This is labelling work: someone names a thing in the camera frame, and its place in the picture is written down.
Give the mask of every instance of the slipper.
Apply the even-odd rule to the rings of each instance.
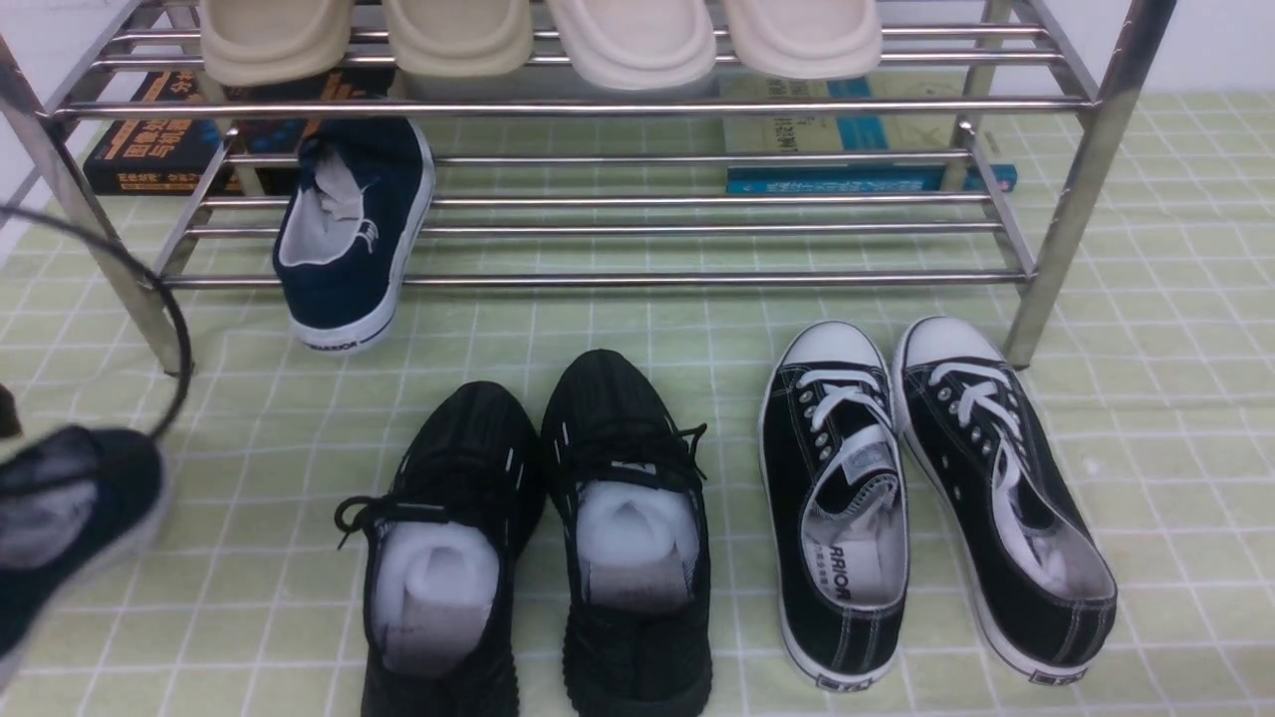
[[[232,87],[332,69],[346,55],[354,0],[200,0],[204,68]]]
[[[428,77],[511,73],[532,55],[528,0],[382,0],[394,61]]]
[[[790,79],[863,77],[881,64],[876,0],[723,0],[740,61]]]
[[[546,0],[584,79],[608,89],[666,89],[713,71],[717,40],[701,0]]]

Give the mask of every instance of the white rubber sole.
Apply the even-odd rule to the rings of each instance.
[[[416,134],[416,140],[421,147],[425,172],[421,176],[421,186],[417,189],[416,198],[412,199],[412,207],[408,209],[407,222],[403,225],[403,233],[399,236],[398,248],[394,249],[394,262],[390,265],[390,279],[385,296],[362,319],[332,329],[307,327],[289,316],[288,325],[292,336],[309,348],[332,356],[361,353],[380,343],[389,332],[390,323],[394,322],[399,295],[403,293],[403,272],[407,268],[407,260],[412,256],[412,249],[416,246],[425,217],[430,211],[435,184],[433,156],[430,153],[430,144],[425,140],[421,128],[414,121],[408,121],[412,124],[412,131]]]
[[[532,5],[528,0],[507,0],[511,20],[492,37],[482,42],[446,45],[442,40],[427,38],[412,28],[412,20],[403,9],[405,3],[422,0],[384,0],[389,24],[390,48],[394,63],[412,73],[437,78],[478,78],[511,73],[527,64],[532,55]],[[433,0],[435,3],[449,0]]]
[[[96,558],[85,563],[66,582],[57,586],[57,589],[54,591],[48,601],[40,607],[36,619],[27,629],[27,634],[23,635],[22,640],[8,653],[0,656],[0,694],[4,694],[4,690],[9,688],[9,684],[18,675],[22,661],[27,656],[27,651],[31,649],[31,640],[40,632],[41,625],[45,624],[54,607],[64,602],[69,593],[87,587],[110,568],[129,563],[156,543],[159,537],[159,529],[163,527],[163,519],[168,514],[170,505],[172,505],[172,480],[168,476],[167,466],[164,466],[159,486],[159,495],[156,498],[156,503],[150,506],[150,512],[145,518],[134,526],[131,531],[117,537],[113,543],[102,552],[98,552]]]
[[[765,448],[765,421],[766,421],[766,407],[770,406],[770,387],[775,383],[775,376],[779,374],[779,369],[784,365],[784,357],[792,351],[797,341],[805,336],[810,327],[802,329],[797,333],[790,342],[788,342],[788,348],[784,348],[783,353],[779,355],[779,360],[775,361],[774,370],[770,371],[770,376],[766,379],[766,388],[761,398],[761,412],[757,415],[757,466],[761,468],[761,482],[765,486],[766,494],[766,514],[771,517],[770,531],[775,531],[774,526],[774,508],[770,505],[770,476],[766,472],[766,448]],[[881,360],[881,365],[885,366],[885,357],[881,356],[881,351],[877,350],[877,358]],[[815,680],[815,686],[822,690],[834,693],[856,693],[863,691],[881,680],[894,666],[894,660],[899,654],[899,647],[895,644],[894,653],[886,660],[885,665],[866,672],[862,675],[847,675],[844,672],[834,672],[827,667],[824,667],[813,657],[811,657],[805,649],[797,644],[797,638],[793,635],[792,626],[788,624],[788,611],[784,609],[784,568],[779,561],[779,543],[774,542],[775,547],[775,569],[779,577],[779,584],[775,586],[775,591],[779,595],[779,630],[784,638],[784,648],[788,651],[788,656],[792,657],[793,665],[807,677]]]
[[[856,42],[845,52],[825,57],[784,51],[783,42],[774,37],[775,31],[768,32],[765,27],[759,27],[752,13],[741,5],[741,0],[724,0],[723,5],[736,55],[741,63],[760,73],[789,79],[839,79],[863,77],[881,64],[884,37],[881,19],[876,14],[876,0],[868,4],[868,27],[857,33],[862,34],[862,42]]]
[[[203,0],[200,3],[203,17],[207,18],[209,11],[215,11],[207,8],[215,1]],[[287,0],[269,1],[274,4]],[[312,13],[315,8],[312,3],[297,3],[297,11],[306,14]],[[233,38],[213,36],[212,23],[205,20],[200,31],[204,68],[213,79],[231,87],[275,84],[330,70],[346,56],[346,48],[349,45],[353,1],[340,0],[330,8],[332,11],[317,24],[321,31],[291,52],[279,52],[277,45],[266,47],[237,46]],[[252,22],[252,18],[242,18],[241,22]]]
[[[951,498],[947,495],[947,490],[943,489],[942,481],[938,478],[938,472],[935,469],[933,463],[926,455],[926,452],[921,448],[921,440],[917,432],[912,427],[912,416],[908,413],[908,403],[905,401],[907,395],[903,388],[903,353],[908,346],[908,338],[912,337],[912,330],[919,325],[917,322],[908,327],[904,332],[903,338],[899,339],[899,346],[895,348],[894,364],[890,366],[890,379],[891,390],[894,390],[894,422],[895,429],[903,438],[903,441],[908,445],[908,450],[912,452],[913,458],[917,459],[917,464],[921,466],[922,471],[926,472],[926,477],[929,478],[929,485],[933,486],[935,492],[940,496],[940,503],[943,505],[943,512],[947,514],[947,519],[951,526],[960,531],[960,521],[956,518],[956,509],[951,504]],[[983,588],[978,582],[978,570],[974,568],[974,556],[969,551],[969,543],[965,541],[964,535],[961,536],[961,551],[965,556],[963,572],[965,574],[965,586],[969,592],[970,605],[974,606],[974,616],[978,620],[979,633],[987,642],[987,647],[994,652],[1001,661],[1012,667],[1015,671],[1020,672],[1028,681],[1039,685],[1070,685],[1085,676],[1085,671],[1089,670],[1089,665],[1093,662],[1085,662],[1079,667],[1060,669],[1046,665],[1039,660],[1035,660],[1025,654],[1021,649],[1010,642],[1010,638],[1001,632],[1001,626],[996,624],[996,617],[992,616],[992,610],[987,606],[987,598],[983,597]]]
[[[688,0],[699,3],[699,0]],[[597,38],[576,17],[571,3],[546,0],[553,15],[562,40],[562,47],[571,59],[575,71],[592,84],[622,92],[644,92],[653,89],[672,89],[704,79],[717,65],[717,38],[713,34],[713,22],[708,8],[703,10],[706,31],[695,38],[695,46],[687,46],[678,55],[687,55],[683,63],[662,65],[663,57],[640,57],[626,61],[618,52],[611,51],[609,40]]]

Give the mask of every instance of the navy canvas shoe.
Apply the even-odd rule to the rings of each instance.
[[[292,333],[329,353],[385,336],[433,194],[433,158],[405,117],[330,120],[298,151],[274,245]]]
[[[154,541],[168,496],[154,441],[127,429],[65,427],[0,463],[0,691],[68,588]]]

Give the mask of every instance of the white toe cap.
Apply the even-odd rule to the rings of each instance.
[[[885,369],[872,339],[845,322],[824,322],[803,330],[793,342],[783,364],[839,361]]]
[[[917,322],[908,330],[907,342],[904,369],[963,357],[1005,360],[973,324],[952,316],[931,316]]]

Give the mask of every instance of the metal rod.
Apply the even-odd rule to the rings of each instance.
[[[986,191],[921,191],[873,194],[727,194],[695,195],[626,195],[626,196],[436,196],[432,209],[627,209],[714,207],[896,207],[896,205],[963,205],[983,204],[992,198]],[[210,196],[203,202],[209,209],[282,209],[287,196]]]
[[[996,171],[992,168],[992,163],[988,162],[987,156],[983,154],[978,134],[969,124],[961,125],[960,129],[964,134],[964,144],[969,148],[970,154],[974,157],[974,171],[978,172],[979,179],[983,180],[983,186],[987,188],[987,193],[991,196],[991,207],[984,209],[984,214],[988,219],[998,221],[1005,226],[1002,231],[996,232],[997,244],[1001,246],[1001,253],[1005,255],[1005,263],[1009,264],[1010,268],[1017,269],[1028,276],[1034,276],[1035,259],[1031,256],[1031,249],[1023,237],[1023,230],[1019,228],[1017,219],[1014,218],[1014,208],[1010,207],[1009,200],[1005,198],[1005,193],[1001,191],[1001,184],[996,180]]]
[[[954,65],[1051,65],[1061,64],[1063,56],[1057,50],[886,50],[881,54],[881,64],[886,66],[954,66]],[[717,56],[719,65],[738,65],[740,59],[723,52]],[[536,52],[527,59],[528,68],[570,66],[571,59],[561,52]],[[372,55],[351,52],[337,65],[340,68],[385,68],[395,66],[393,55]],[[89,70],[99,73],[164,73],[204,69],[204,59],[199,55],[103,55],[89,65]]]
[[[725,28],[715,28],[718,40],[731,37]],[[1005,37],[1007,40],[1043,38],[1047,29],[1039,24],[924,24],[924,26],[886,26],[882,28],[886,40],[978,40],[979,37]],[[561,40],[556,29],[537,29],[533,37],[539,41]],[[112,42],[127,45],[181,45],[199,40],[199,32],[187,29],[126,29],[112,38]],[[356,45],[375,45],[389,42],[389,32],[379,28],[354,28],[349,41]]]
[[[722,272],[643,274],[411,274],[405,286],[432,288],[654,288],[654,287],[789,287],[824,288],[870,286],[951,286],[1021,283],[1026,277],[1010,270],[913,270],[913,272]],[[269,288],[279,279],[270,276],[164,277],[172,288]]]
[[[1031,362],[1176,5],[1177,0],[1130,3],[1098,92],[1098,105],[1089,115],[1089,128],[1080,139],[1053,221],[1040,246],[1037,277],[1023,295],[1005,342],[1005,356],[1015,366]]]
[[[1003,23],[1010,19],[1010,10],[1014,6],[1012,0],[983,0],[983,20],[984,23]],[[978,40],[978,47],[984,51],[997,51],[1005,41],[1000,37],[984,37]],[[965,71],[965,87],[961,89],[961,94],[965,97],[987,97],[992,93],[992,80],[996,77],[996,65],[974,65]],[[978,120],[979,117],[970,117],[960,115],[956,117],[956,122],[952,125],[951,139],[947,142],[951,147],[960,147],[964,135],[963,125],[969,124],[973,126],[974,133],[978,134]],[[943,170],[943,179],[940,182],[940,189],[943,191],[959,191],[965,186],[965,179],[969,176],[969,166],[964,162],[949,162],[947,167]]]
[[[232,133],[238,133],[238,130],[231,130]],[[159,250],[159,255],[156,258],[154,273],[158,276],[180,274],[186,269],[186,263],[190,262],[191,254],[195,251],[195,237],[190,236],[187,230],[196,225],[203,225],[208,222],[212,217],[212,207],[201,204],[200,200],[208,196],[208,191],[213,188],[213,182],[217,181],[218,176],[222,174],[222,162],[226,159],[226,153],[229,151],[231,142],[236,138],[231,137],[222,140],[222,144],[213,153],[212,161],[208,163],[208,168],[204,170],[204,175],[199,177],[199,184],[195,185],[195,191],[191,193],[190,200],[182,208],[181,214],[177,216],[177,223],[173,225],[172,231],[163,242],[163,248]],[[260,202],[261,199],[270,199],[265,196],[241,196],[238,198],[244,202]]]
[[[663,236],[663,235],[812,235],[812,233],[964,233],[1001,231],[1000,222],[991,221],[951,221],[951,222],[847,222],[847,223],[757,223],[757,225],[544,225],[544,226],[500,226],[500,225],[453,225],[426,227],[422,237],[616,237],[616,236]],[[277,226],[217,226],[191,227],[187,236],[195,239],[274,239],[279,235]]]
[[[66,148],[66,128],[45,115],[40,97],[23,75],[4,37],[0,37],[0,116],[13,128],[68,219],[119,242],[120,235]],[[134,281],[113,258],[92,250],[89,254],[163,369],[168,373],[180,370],[177,337],[158,295]]]
[[[969,152],[952,149],[933,149],[924,152],[755,152],[734,154],[593,154],[593,156],[543,156],[529,157],[518,154],[484,157],[435,157],[433,163],[449,168],[483,168],[507,166],[732,166],[732,167],[770,167],[770,166],[821,166],[821,165],[927,165],[947,161],[969,161]],[[296,167],[296,154],[232,154],[226,158],[228,165],[251,165],[255,167]]]
[[[1079,112],[1089,108],[1079,97],[926,97],[898,100],[867,97],[858,100],[799,100],[736,102],[699,100],[687,102],[402,102],[380,101],[306,101],[306,102],[236,102],[231,105],[199,105],[193,102],[74,102],[55,112],[59,120],[161,120],[240,117],[282,120],[293,117],[386,117],[386,116],[468,116],[468,117],[659,117],[724,115],[899,115],[903,112],[933,114],[1040,114]]]
[[[1062,24],[1049,11],[1049,8],[1040,0],[1020,0],[1014,8],[1015,13],[1024,22],[1046,28],[1046,37],[1034,40],[1037,47],[1057,48],[1062,54],[1063,63],[1061,65],[1052,65],[1049,71],[1053,73],[1054,79],[1058,82],[1058,88],[1062,89],[1063,94],[1084,97],[1090,102],[1096,100],[1098,82],[1094,79],[1093,73],[1089,71],[1076,46],[1071,43],[1071,38],[1063,32]]]

